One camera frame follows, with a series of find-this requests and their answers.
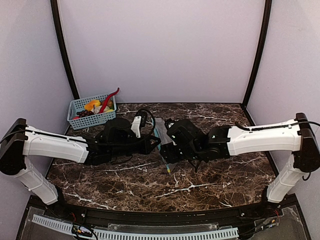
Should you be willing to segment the clear zip top bag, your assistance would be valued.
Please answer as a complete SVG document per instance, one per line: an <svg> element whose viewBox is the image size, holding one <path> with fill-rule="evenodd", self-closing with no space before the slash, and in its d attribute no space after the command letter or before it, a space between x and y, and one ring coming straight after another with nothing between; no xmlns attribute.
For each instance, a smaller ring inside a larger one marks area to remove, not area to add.
<svg viewBox="0 0 320 240"><path fill-rule="evenodd" d="M155 121L152 121L152 125L155 125L155 129L153 130L154 135L157 138L160 138L160 140L161 140L160 144L157 146L158 150L160 151L162 145L172 143L173 141L167 135L167 128L165 127L165 120L164 119L162 119L161 117L156 117ZM171 175L171 173L175 167L175 164L167 163L166 160L162 157L162 155L161 155L161 159L162 159L163 163L165 164L165 167L166 167L168 174Z"/></svg>

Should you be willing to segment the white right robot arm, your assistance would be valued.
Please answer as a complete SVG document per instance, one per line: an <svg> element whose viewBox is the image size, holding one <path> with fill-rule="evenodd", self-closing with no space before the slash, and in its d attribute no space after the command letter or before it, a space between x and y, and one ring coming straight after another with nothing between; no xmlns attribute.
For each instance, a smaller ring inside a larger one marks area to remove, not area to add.
<svg viewBox="0 0 320 240"><path fill-rule="evenodd" d="M304 113L285 122L248 126L219 126L204 133L190 120L168 121L170 143L160 147L168 164L182 160L209 162L255 152L289 151L290 156L276 179L266 188L264 199L279 204L307 173L320 167L320 150Z"/></svg>

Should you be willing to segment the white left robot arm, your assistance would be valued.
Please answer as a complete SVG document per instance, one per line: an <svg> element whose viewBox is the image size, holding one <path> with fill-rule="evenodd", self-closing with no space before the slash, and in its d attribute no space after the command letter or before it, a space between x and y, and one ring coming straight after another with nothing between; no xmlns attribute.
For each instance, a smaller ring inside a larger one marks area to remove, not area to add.
<svg viewBox="0 0 320 240"><path fill-rule="evenodd" d="M34 167L29 156L97 166L117 157L148 155L161 140L152 131L142 134L142 127L138 117L133 122L116 117L107 121L95 137L66 136L39 130L19 118L0 141L0 171L18 179L44 204L52 205L63 201L63 193Z"/></svg>

